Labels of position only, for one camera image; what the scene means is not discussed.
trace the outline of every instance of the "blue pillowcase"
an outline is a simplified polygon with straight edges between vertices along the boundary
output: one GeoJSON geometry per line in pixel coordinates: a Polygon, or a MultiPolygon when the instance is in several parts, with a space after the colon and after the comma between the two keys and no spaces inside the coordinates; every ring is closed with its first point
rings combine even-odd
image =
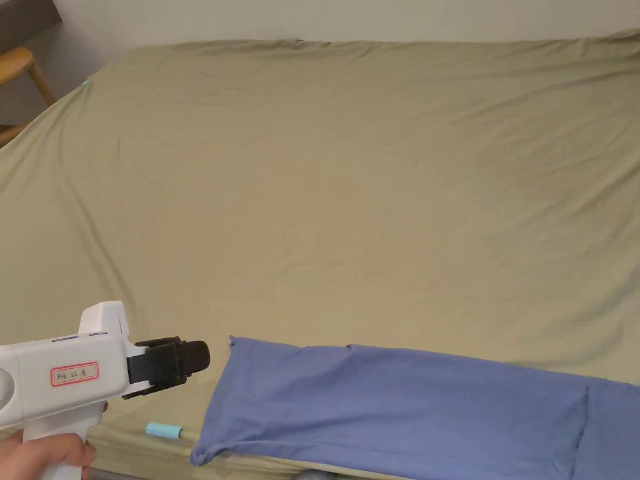
{"type": "Polygon", "coordinates": [[[194,465],[223,451],[418,480],[640,479],[640,388],[475,358],[232,338],[194,465]]]}

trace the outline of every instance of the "hand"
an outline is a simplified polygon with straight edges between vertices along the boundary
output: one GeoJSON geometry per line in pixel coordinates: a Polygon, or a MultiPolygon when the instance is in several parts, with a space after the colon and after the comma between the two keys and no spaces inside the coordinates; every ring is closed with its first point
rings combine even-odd
{"type": "Polygon", "coordinates": [[[22,441],[22,431],[0,441],[0,478],[3,480],[40,480],[45,470],[59,463],[82,467],[82,478],[90,475],[95,449],[75,433],[51,435],[22,441]]]}

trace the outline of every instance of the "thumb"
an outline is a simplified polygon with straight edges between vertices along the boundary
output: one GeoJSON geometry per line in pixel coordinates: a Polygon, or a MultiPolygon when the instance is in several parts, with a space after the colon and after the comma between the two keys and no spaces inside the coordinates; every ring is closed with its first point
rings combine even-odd
{"type": "Polygon", "coordinates": [[[3,464],[3,478],[10,480],[40,480],[49,467],[66,463],[87,467],[95,460],[95,450],[75,433],[51,435],[24,442],[3,464]]]}

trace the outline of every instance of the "red bordered label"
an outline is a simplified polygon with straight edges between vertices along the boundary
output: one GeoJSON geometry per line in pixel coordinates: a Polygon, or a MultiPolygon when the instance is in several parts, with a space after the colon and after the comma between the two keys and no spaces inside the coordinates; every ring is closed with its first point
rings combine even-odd
{"type": "Polygon", "coordinates": [[[56,367],[51,369],[51,386],[66,387],[74,383],[97,380],[99,377],[100,367],[97,362],[56,367]]]}

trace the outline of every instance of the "bed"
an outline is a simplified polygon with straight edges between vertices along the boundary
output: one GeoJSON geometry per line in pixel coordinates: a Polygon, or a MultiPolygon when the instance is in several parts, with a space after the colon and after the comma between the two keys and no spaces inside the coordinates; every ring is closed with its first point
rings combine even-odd
{"type": "Polygon", "coordinates": [[[133,340],[206,340],[206,372],[92,431],[154,480],[308,466],[189,466],[229,335],[638,384],[639,62],[637,31],[128,52],[0,150],[3,343],[115,299],[133,340]]]}

